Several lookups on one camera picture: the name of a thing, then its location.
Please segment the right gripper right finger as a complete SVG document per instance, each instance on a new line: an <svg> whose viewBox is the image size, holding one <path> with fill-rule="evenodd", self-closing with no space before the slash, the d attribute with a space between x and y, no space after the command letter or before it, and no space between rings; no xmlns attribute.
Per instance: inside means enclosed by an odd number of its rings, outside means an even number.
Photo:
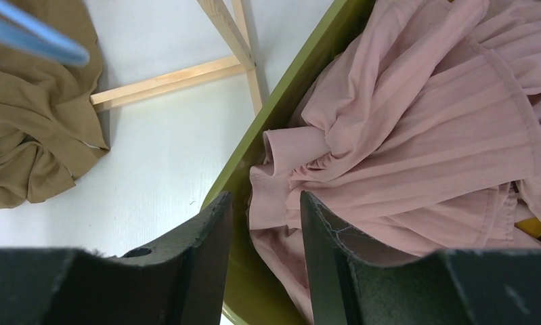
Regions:
<svg viewBox="0 0 541 325"><path fill-rule="evenodd" d="M300 197L316 324L541 324L541 250L441 250L375 240Z"/></svg>

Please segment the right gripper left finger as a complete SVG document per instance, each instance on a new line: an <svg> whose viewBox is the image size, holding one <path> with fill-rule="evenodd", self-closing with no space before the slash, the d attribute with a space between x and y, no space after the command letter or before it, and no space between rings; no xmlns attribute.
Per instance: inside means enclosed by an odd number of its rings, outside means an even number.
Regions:
<svg viewBox="0 0 541 325"><path fill-rule="evenodd" d="M223 192L122 257L0 248L0 324L218 324L232 239Z"/></svg>

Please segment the yellow jacket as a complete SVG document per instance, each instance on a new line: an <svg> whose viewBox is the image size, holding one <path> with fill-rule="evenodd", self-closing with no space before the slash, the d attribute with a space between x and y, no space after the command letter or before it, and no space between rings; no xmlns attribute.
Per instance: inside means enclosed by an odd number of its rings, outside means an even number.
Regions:
<svg viewBox="0 0 541 325"><path fill-rule="evenodd" d="M541 221L536 217L518 221L515 224L515 227L526 233L527 235L531 236L532 238L541 238Z"/></svg>

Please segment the pink pleated skirt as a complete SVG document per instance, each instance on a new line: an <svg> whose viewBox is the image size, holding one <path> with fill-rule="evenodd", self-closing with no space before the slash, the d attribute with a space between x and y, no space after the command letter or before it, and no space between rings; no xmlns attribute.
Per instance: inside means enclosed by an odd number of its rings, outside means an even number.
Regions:
<svg viewBox="0 0 541 325"><path fill-rule="evenodd" d="M287 176L290 221L309 191L415 257L541 249L515 227L541 221L541 1L377 1L289 125L328 146ZM301 224L265 246L313 323Z"/></svg>

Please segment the blue wire hanger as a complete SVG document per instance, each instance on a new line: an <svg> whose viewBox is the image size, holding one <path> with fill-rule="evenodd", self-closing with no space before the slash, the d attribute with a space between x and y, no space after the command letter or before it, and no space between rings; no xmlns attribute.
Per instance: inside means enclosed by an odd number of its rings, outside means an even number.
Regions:
<svg viewBox="0 0 541 325"><path fill-rule="evenodd" d="M0 1L0 44L71 66L90 61L82 45L9 1Z"/></svg>

